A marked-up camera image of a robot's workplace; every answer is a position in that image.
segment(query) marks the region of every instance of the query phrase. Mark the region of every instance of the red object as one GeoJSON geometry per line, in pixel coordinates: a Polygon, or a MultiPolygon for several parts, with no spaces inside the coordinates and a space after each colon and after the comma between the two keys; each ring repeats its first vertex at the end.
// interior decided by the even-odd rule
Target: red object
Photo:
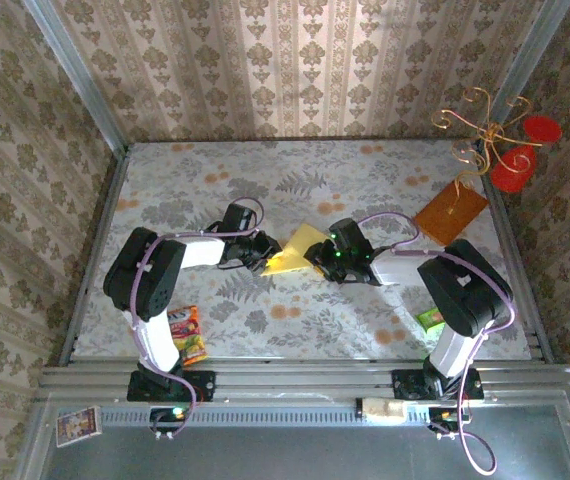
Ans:
{"type": "Polygon", "coordinates": [[[531,145],[522,145],[505,152],[501,157],[503,163],[513,170],[512,172],[502,163],[498,163],[490,175],[492,183],[503,192],[516,193],[520,191],[534,173],[536,167],[536,154],[531,145]]]}
{"type": "Polygon", "coordinates": [[[523,130],[532,142],[536,143],[555,143],[563,135],[560,125],[555,120],[542,115],[527,117],[523,121],[523,130]]]}

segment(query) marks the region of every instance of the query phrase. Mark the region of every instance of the snack bag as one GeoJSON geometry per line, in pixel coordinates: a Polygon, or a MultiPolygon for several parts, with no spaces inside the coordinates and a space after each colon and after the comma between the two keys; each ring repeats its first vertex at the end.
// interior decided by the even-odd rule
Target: snack bag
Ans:
{"type": "Polygon", "coordinates": [[[198,325],[198,309],[196,306],[183,307],[167,312],[169,329],[172,332],[174,345],[181,352],[183,365],[191,365],[207,358],[205,343],[198,325]]]}

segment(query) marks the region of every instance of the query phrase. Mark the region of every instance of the table surface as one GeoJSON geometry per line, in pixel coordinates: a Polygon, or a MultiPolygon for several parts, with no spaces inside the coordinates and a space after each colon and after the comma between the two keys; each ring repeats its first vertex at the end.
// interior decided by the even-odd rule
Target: table surface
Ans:
{"type": "MultiPolygon", "coordinates": [[[[303,222],[326,231],[345,217],[413,216],[463,168],[450,147],[446,140],[134,145],[74,357],[137,355],[127,322],[102,292],[134,228],[200,230],[241,196],[260,199],[262,228],[281,245],[303,222]]],[[[475,186],[482,192],[480,181],[475,186]]],[[[389,218],[364,228],[374,247],[411,235],[408,225],[389,218]]],[[[488,208],[461,237],[506,276],[488,208]]],[[[414,245],[439,248],[424,236],[414,245]]],[[[425,287],[339,286],[311,269],[270,277],[246,269],[183,270],[170,309],[192,304],[211,357],[421,359],[437,340],[414,318],[434,307],[425,287]]],[[[529,359],[522,324],[493,335],[478,358],[529,359]]]]}

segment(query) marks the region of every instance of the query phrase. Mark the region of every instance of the purple cable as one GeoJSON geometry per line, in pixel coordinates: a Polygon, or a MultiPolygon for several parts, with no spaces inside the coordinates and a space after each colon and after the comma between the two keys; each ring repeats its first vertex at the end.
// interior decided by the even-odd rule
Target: purple cable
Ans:
{"type": "Polygon", "coordinates": [[[410,238],[409,240],[403,240],[401,242],[396,242],[394,244],[392,244],[389,248],[396,248],[400,245],[409,245],[410,243],[414,243],[419,235],[421,234],[420,230],[418,229],[418,225],[416,225],[416,222],[414,222],[414,220],[411,217],[408,217],[407,215],[405,215],[404,213],[401,212],[381,212],[381,213],[375,213],[374,215],[370,215],[369,217],[365,217],[362,220],[359,220],[357,223],[358,225],[362,225],[365,222],[369,222],[370,220],[374,220],[375,218],[379,218],[379,217],[401,217],[405,220],[407,220],[407,223],[409,223],[410,225],[412,225],[414,227],[414,229],[416,230],[416,233],[414,234],[414,236],[412,238],[410,238]]]}
{"type": "MultiPolygon", "coordinates": [[[[251,200],[251,201],[255,202],[261,211],[260,218],[256,221],[256,224],[251,229],[243,230],[240,232],[230,232],[230,233],[215,233],[215,232],[204,232],[204,231],[169,233],[169,234],[162,235],[162,236],[158,237],[156,240],[154,240],[152,242],[152,244],[149,246],[149,248],[145,251],[145,255],[143,255],[143,258],[140,261],[138,269],[136,270],[136,275],[134,276],[134,282],[132,283],[132,291],[130,292],[130,296],[129,296],[129,310],[130,310],[130,313],[132,315],[132,329],[134,330],[134,343],[136,344],[136,348],[138,349],[139,353],[143,356],[144,360],[147,360],[147,355],[145,353],[145,348],[143,347],[143,343],[142,343],[142,341],[139,337],[139,334],[138,334],[138,328],[137,328],[138,322],[140,322],[141,320],[140,320],[140,318],[138,318],[138,315],[136,314],[136,295],[138,294],[138,287],[140,286],[141,278],[143,278],[143,272],[145,271],[145,266],[147,265],[147,262],[149,262],[149,259],[152,256],[152,253],[154,252],[156,247],[158,247],[158,245],[160,245],[161,242],[163,242],[164,240],[173,239],[173,238],[180,238],[180,237],[225,238],[225,237],[239,237],[239,236],[252,235],[254,232],[258,231],[258,226],[261,224],[261,222],[263,221],[263,217],[265,216],[265,209],[263,207],[263,204],[259,200],[252,198],[252,197],[240,197],[240,198],[237,198],[236,200],[232,201],[231,203],[237,203],[241,200],[251,200]]],[[[191,397],[189,413],[185,417],[185,421],[183,422],[183,424],[174,433],[174,435],[176,435],[181,430],[183,430],[183,428],[185,428],[185,426],[187,425],[187,420],[189,419],[192,412],[196,408],[196,391],[194,390],[194,387],[192,387],[192,385],[187,380],[185,380],[181,377],[178,377],[176,375],[172,375],[171,373],[167,373],[167,372],[162,371],[156,365],[154,365],[151,361],[147,362],[147,363],[148,363],[148,367],[150,368],[150,370],[152,372],[157,373],[158,375],[161,375],[161,376],[168,378],[170,380],[173,380],[175,382],[181,383],[189,391],[189,394],[191,397]]]]}
{"type": "Polygon", "coordinates": [[[505,292],[503,292],[503,290],[501,290],[501,288],[498,286],[498,284],[494,280],[492,280],[485,272],[480,270],[475,265],[472,265],[471,263],[463,260],[462,258],[459,258],[455,255],[452,255],[451,253],[439,252],[437,250],[392,250],[392,253],[394,253],[396,255],[400,255],[400,256],[406,256],[406,257],[422,257],[422,256],[442,257],[442,258],[445,258],[447,260],[450,260],[453,263],[456,263],[457,265],[461,265],[461,266],[467,268],[470,272],[474,273],[475,275],[478,275],[478,277],[480,277],[481,280],[483,280],[485,283],[487,283],[487,285],[492,290],[494,290],[496,295],[498,295],[498,297],[501,299],[501,301],[505,304],[505,306],[509,310],[509,319],[506,322],[503,322],[501,325],[498,325],[496,327],[484,328],[479,333],[478,339],[476,340],[476,343],[472,347],[472,350],[470,351],[469,356],[467,357],[467,360],[465,361],[465,367],[463,368],[463,372],[461,374],[460,387],[458,389],[458,398],[457,398],[457,402],[456,402],[456,414],[457,414],[457,418],[460,420],[459,427],[458,427],[458,435],[460,436],[461,445],[462,445],[463,450],[465,452],[465,456],[469,460],[469,463],[472,465],[472,467],[474,467],[474,470],[476,470],[478,473],[480,473],[481,475],[484,475],[484,476],[493,475],[496,472],[496,469],[498,467],[498,462],[496,460],[496,456],[494,455],[494,452],[492,451],[491,447],[489,446],[489,444],[485,440],[483,440],[478,435],[475,435],[473,433],[467,433],[463,430],[463,422],[461,420],[463,418],[463,395],[465,393],[464,392],[465,380],[467,379],[467,373],[469,371],[469,367],[472,364],[474,357],[476,356],[476,353],[480,349],[481,344],[483,343],[485,338],[490,333],[499,332],[499,331],[509,327],[510,325],[512,325],[514,323],[514,320],[516,319],[516,309],[514,308],[514,304],[509,299],[507,294],[505,292]],[[474,438],[475,440],[478,440],[480,442],[480,444],[483,445],[487,449],[487,451],[490,454],[491,460],[492,460],[492,465],[490,466],[489,470],[484,470],[483,468],[481,468],[478,465],[478,463],[476,463],[474,458],[472,458],[472,454],[469,451],[469,447],[467,446],[466,437],[470,437],[470,438],[474,438]]]}

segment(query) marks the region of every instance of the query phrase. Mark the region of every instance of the purple wire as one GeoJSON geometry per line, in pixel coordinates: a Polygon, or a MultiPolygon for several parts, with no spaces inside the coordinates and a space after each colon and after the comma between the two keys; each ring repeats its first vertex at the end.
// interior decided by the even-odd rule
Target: purple wire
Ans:
{"type": "Polygon", "coordinates": [[[374,215],[370,215],[369,217],[365,217],[362,220],[359,220],[357,223],[358,225],[362,225],[365,222],[369,222],[370,220],[374,220],[375,218],[380,218],[380,217],[401,217],[405,220],[407,220],[407,223],[409,223],[411,226],[414,227],[414,229],[416,230],[416,233],[414,234],[414,236],[412,238],[410,238],[409,240],[403,240],[400,242],[396,242],[394,244],[392,244],[389,248],[396,248],[400,245],[409,245],[410,243],[414,243],[419,235],[421,234],[421,231],[418,229],[418,225],[416,225],[416,222],[414,222],[414,220],[411,217],[408,217],[407,215],[405,215],[404,213],[401,212],[380,212],[380,213],[375,213],[374,215]]]}
{"type": "MultiPolygon", "coordinates": [[[[149,246],[149,248],[145,251],[145,255],[143,255],[143,258],[140,261],[138,269],[136,270],[136,275],[134,276],[134,282],[132,283],[132,291],[130,292],[130,296],[129,296],[129,310],[130,310],[130,313],[132,315],[132,329],[134,330],[134,343],[136,344],[136,348],[138,349],[139,353],[143,356],[144,360],[147,360],[148,357],[145,353],[145,348],[143,347],[143,343],[140,339],[140,336],[138,333],[138,328],[137,328],[138,323],[141,320],[140,320],[140,318],[138,318],[138,315],[136,313],[136,295],[138,294],[138,287],[140,286],[141,278],[143,278],[143,272],[145,271],[145,266],[149,262],[149,259],[152,256],[152,253],[154,252],[156,247],[158,247],[158,245],[160,245],[161,242],[163,242],[164,240],[173,239],[173,238],[180,238],[180,237],[183,237],[183,238],[185,238],[185,237],[226,238],[226,237],[239,237],[239,236],[252,235],[254,232],[258,231],[258,226],[261,224],[261,222],[263,221],[263,218],[265,216],[265,209],[263,207],[263,204],[259,200],[252,198],[252,197],[240,197],[240,198],[237,198],[236,200],[232,201],[231,203],[237,203],[241,200],[251,200],[251,201],[255,202],[261,211],[261,216],[259,217],[259,219],[256,221],[256,224],[251,229],[243,230],[240,232],[230,232],[230,233],[215,233],[215,232],[205,232],[205,231],[169,233],[169,234],[161,235],[160,237],[158,237],[156,240],[154,240],[152,242],[152,244],[149,246]]],[[[174,435],[176,435],[181,430],[183,430],[183,428],[185,428],[185,426],[187,425],[187,420],[189,419],[192,412],[196,408],[196,391],[194,390],[194,387],[192,387],[192,385],[187,380],[185,380],[181,377],[178,377],[176,375],[172,375],[171,373],[167,373],[167,372],[162,371],[160,368],[158,368],[156,365],[154,365],[151,361],[146,362],[146,363],[148,364],[148,367],[152,372],[157,373],[158,375],[161,375],[161,376],[168,378],[170,380],[173,380],[175,382],[181,383],[189,391],[189,394],[191,397],[189,413],[185,417],[185,421],[183,422],[183,424],[174,433],[174,435]]]]}
{"type": "Polygon", "coordinates": [[[509,319],[507,321],[503,322],[502,324],[500,324],[496,327],[484,328],[479,333],[478,339],[476,340],[476,343],[472,347],[472,350],[470,351],[470,353],[467,357],[467,360],[465,361],[465,367],[463,368],[463,372],[461,374],[460,387],[458,389],[458,398],[457,398],[457,402],[456,402],[456,414],[457,414],[457,417],[459,419],[458,435],[460,436],[461,445],[463,447],[463,451],[465,452],[465,456],[469,460],[469,463],[472,465],[472,467],[474,467],[474,470],[476,470],[478,473],[480,473],[481,475],[484,475],[484,476],[493,475],[496,472],[496,469],[498,467],[498,462],[496,460],[496,456],[494,455],[494,452],[492,451],[492,448],[489,446],[489,444],[485,440],[483,440],[478,435],[473,434],[473,433],[468,433],[468,432],[465,432],[463,430],[462,418],[463,418],[463,395],[465,393],[464,392],[465,380],[467,379],[469,367],[472,364],[472,362],[474,361],[474,357],[478,353],[478,350],[480,349],[481,344],[483,343],[483,341],[485,340],[487,335],[489,335],[491,333],[499,332],[499,331],[504,330],[505,328],[509,327],[510,325],[512,325],[514,323],[514,320],[516,319],[516,308],[514,307],[514,304],[509,299],[507,294],[505,292],[503,292],[503,290],[501,290],[501,288],[498,286],[498,284],[494,280],[492,280],[489,277],[489,275],[487,275],[485,272],[480,270],[475,265],[463,260],[462,258],[459,258],[455,255],[452,255],[451,253],[439,252],[437,250],[392,250],[392,253],[394,253],[396,255],[400,255],[400,256],[406,256],[406,257],[421,257],[421,256],[442,257],[442,258],[445,258],[447,260],[450,260],[453,263],[456,263],[457,265],[461,265],[461,266],[467,268],[470,272],[474,273],[475,275],[478,275],[481,278],[481,280],[483,280],[485,283],[487,283],[487,285],[492,290],[494,290],[494,292],[499,296],[499,298],[502,300],[502,302],[507,306],[507,309],[509,310],[509,319]],[[489,470],[485,470],[485,469],[481,468],[481,466],[478,465],[478,463],[476,463],[476,461],[472,457],[471,452],[469,451],[469,447],[467,446],[466,437],[470,437],[470,438],[474,438],[474,439],[478,440],[481,443],[481,445],[483,445],[487,449],[487,451],[489,452],[490,457],[492,459],[492,465],[490,466],[489,470]]]}

